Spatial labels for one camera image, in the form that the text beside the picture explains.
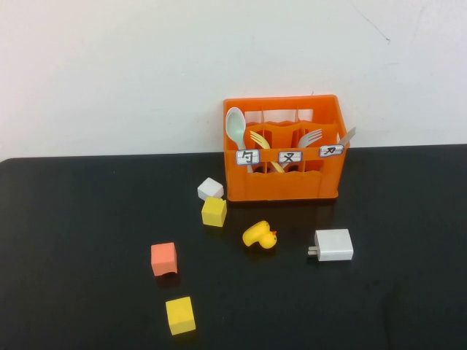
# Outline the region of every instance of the spoon label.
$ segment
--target spoon label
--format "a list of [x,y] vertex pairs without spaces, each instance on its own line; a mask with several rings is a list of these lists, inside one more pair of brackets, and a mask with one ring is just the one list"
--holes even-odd
[[279,163],[301,162],[301,151],[279,152]]
[[259,164],[259,162],[259,149],[242,149],[240,151],[236,151],[236,163],[239,166],[251,166],[252,164]]
[[330,157],[332,155],[341,155],[342,153],[344,153],[344,146],[341,144],[320,147],[320,157]]

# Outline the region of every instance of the rubber duck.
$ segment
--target rubber duck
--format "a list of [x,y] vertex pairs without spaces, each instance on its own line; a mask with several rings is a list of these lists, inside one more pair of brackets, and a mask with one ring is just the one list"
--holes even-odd
[[277,242],[276,231],[271,231],[269,223],[264,220],[246,230],[242,238],[245,246],[251,246],[253,243],[259,242],[264,249],[272,248]]

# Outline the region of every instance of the orange foam cube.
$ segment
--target orange foam cube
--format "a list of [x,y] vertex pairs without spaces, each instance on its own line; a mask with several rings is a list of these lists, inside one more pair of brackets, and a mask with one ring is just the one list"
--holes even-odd
[[175,244],[164,243],[151,246],[151,266],[154,276],[162,276],[165,273],[177,273],[177,253]]

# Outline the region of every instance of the fork label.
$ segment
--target fork label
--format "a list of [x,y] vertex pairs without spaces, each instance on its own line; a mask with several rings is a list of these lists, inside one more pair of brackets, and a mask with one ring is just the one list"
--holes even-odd
[[332,155],[341,155],[342,153],[344,153],[344,146],[341,144],[320,147],[320,157],[330,157]]
[[301,151],[279,152],[279,163],[301,162]]
[[242,149],[236,151],[236,163],[239,166],[251,166],[260,162],[259,149]]

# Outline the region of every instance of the white foam cube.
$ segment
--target white foam cube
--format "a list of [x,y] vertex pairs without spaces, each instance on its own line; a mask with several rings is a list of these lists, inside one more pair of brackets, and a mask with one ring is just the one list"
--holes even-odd
[[351,260],[353,246],[348,229],[316,230],[314,234],[319,261]]
[[221,198],[224,195],[224,186],[208,177],[198,187],[198,197],[203,201],[208,197]]

